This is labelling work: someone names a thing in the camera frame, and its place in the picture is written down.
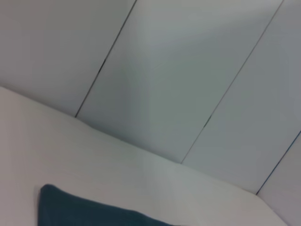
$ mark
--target towel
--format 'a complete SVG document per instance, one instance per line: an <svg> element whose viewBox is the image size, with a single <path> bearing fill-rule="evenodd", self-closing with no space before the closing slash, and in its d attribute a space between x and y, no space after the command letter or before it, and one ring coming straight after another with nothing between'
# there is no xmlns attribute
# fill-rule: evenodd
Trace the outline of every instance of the towel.
<svg viewBox="0 0 301 226"><path fill-rule="evenodd" d="M38 226L170 226L132 210L68 194L53 185L40 190Z"/></svg>

